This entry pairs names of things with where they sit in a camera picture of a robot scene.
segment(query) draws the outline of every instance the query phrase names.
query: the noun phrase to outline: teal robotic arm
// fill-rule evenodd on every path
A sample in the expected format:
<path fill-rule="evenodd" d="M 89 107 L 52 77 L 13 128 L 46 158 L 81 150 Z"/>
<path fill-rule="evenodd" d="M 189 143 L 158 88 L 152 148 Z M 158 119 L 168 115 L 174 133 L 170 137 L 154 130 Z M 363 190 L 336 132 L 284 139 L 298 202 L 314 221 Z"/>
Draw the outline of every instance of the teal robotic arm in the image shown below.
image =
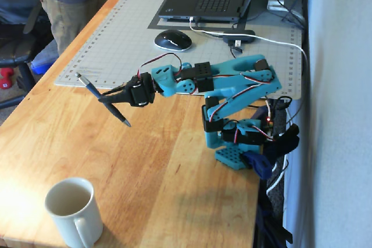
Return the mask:
<path fill-rule="evenodd" d="M 202 120 L 206 144 L 212 149 L 224 147 L 215 152 L 216 159 L 237 170 L 247 166 L 241 160 L 243 154 L 260 154 L 260 147 L 274 139 L 262 131 L 267 123 L 259 119 L 227 117 L 280 88 L 273 67 L 264 56 L 254 55 L 216 65 L 204 62 L 192 67 L 183 63 L 180 69 L 165 65 L 152 69 L 151 74 L 138 72 L 127 84 L 106 92 L 99 101 L 143 107 L 153 103 L 155 93 L 169 97 L 198 90 L 205 97 Z"/>

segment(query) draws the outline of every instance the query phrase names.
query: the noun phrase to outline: gray cutting mat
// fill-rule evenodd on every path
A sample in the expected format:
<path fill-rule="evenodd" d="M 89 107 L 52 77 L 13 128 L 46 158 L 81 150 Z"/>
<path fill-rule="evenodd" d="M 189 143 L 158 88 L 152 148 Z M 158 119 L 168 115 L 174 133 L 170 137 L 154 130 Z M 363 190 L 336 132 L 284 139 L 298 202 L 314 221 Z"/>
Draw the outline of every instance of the gray cutting mat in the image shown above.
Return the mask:
<path fill-rule="evenodd" d="M 61 72 L 55 84 L 81 87 L 82 84 L 74 76 L 76 71 L 90 79 L 98 88 L 110 89 L 130 80 L 141 64 L 164 53 L 164 50 L 153 43 L 160 30 L 148 28 L 163 1 L 119 0 Z M 256 20 L 249 21 L 245 29 L 252 29 L 261 37 L 301 45 L 301 30 L 280 20 L 277 16 L 262 13 Z M 188 30 L 187 23 L 159 20 L 158 24 L 177 27 L 192 39 L 193 46 L 189 50 L 177 53 L 183 62 L 194 64 L 210 61 L 211 64 L 216 64 L 233 58 L 229 47 L 221 39 Z M 207 27 L 230 26 L 231 24 L 220 23 L 208 24 Z M 243 55 L 265 55 L 268 63 L 274 66 L 283 89 L 270 95 L 271 98 L 281 95 L 289 95 L 294 99 L 301 97 L 299 50 L 258 39 L 252 44 L 244 45 L 243 49 Z M 142 71 L 150 71 L 153 67 L 166 64 L 177 66 L 177 63 L 176 57 L 165 56 L 145 66 Z"/>

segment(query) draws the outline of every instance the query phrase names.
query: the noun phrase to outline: pen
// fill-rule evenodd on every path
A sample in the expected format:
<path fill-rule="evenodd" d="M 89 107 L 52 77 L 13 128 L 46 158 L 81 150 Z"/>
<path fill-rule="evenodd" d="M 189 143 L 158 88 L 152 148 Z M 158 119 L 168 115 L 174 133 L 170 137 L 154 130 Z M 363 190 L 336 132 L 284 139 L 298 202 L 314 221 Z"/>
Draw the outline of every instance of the pen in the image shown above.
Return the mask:
<path fill-rule="evenodd" d="M 95 86 L 84 76 L 80 73 L 76 72 L 75 76 L 81 81 L 85 87 L 93 93 L 98 99 L 101 97 L 101 93 L 95 88 Z M 105 107 L 114 115 L 116 116 L 121 122 L 125 123 L 126 126 L 131 127 L 129 121 L 119 112 L 119 110 L 113 104 L 103 103 Z"/>

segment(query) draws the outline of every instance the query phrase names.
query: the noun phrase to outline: black mouse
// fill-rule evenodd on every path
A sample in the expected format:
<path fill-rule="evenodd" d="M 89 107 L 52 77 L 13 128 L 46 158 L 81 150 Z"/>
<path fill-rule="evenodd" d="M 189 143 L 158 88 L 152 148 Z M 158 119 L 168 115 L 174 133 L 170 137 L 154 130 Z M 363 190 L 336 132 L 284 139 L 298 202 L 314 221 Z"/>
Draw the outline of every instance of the black mouse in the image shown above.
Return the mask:
<path fill-rule="evenodd" d="M 189 36 L 178 30 L 166 30 L 155 38 L 155 45 L 169 51 L 183 52 L 191 47 Z"/>

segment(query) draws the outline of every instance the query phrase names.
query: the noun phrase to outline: white mug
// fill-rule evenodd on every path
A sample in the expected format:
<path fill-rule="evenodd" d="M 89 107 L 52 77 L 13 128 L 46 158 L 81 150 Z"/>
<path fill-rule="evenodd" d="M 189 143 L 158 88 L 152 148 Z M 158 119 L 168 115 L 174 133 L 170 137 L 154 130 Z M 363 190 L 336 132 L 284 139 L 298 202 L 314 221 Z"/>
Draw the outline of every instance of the white mug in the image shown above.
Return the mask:
<path fill-rule="evenodd" d="M 102 234 L 93 185 L 84 178 L 73 177 L 54 184 L 46 195 L 45 208 L 69 247 L 92 247 Z"/>

